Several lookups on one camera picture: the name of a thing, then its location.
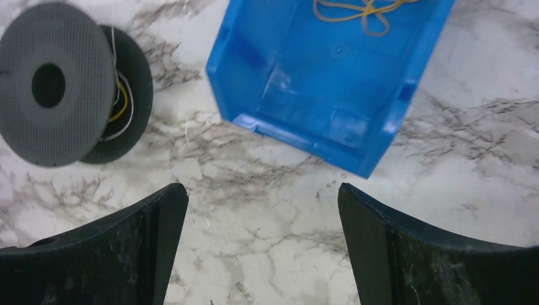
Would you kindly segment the grey perforated cable spool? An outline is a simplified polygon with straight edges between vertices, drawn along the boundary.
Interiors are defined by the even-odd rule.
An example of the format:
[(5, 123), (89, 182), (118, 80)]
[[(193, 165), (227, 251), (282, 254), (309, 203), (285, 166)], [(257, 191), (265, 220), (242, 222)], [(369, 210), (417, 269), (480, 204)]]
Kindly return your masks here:
[(1, 38), (1, 135), (32, 164), (124, 156), (146, 129), (153, 93), (135, 40), (70, 4), (35, 5)]

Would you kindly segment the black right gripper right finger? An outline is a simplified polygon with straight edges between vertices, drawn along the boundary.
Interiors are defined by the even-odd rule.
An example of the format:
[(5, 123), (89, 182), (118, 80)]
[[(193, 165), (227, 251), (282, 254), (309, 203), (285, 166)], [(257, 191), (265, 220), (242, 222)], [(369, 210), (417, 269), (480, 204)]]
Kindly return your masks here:
[(338, 208), (362, 304), (538, 303), (538, 247), (446, 231), (348, 183)]

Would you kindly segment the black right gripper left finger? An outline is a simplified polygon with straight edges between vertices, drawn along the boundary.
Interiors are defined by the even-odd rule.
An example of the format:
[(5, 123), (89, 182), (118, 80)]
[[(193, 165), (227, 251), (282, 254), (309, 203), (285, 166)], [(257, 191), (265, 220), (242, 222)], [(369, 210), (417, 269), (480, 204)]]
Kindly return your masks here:
[(189, 198), (172, 183), (110, 215), (1, 249), (2, 304), (163, 304)]

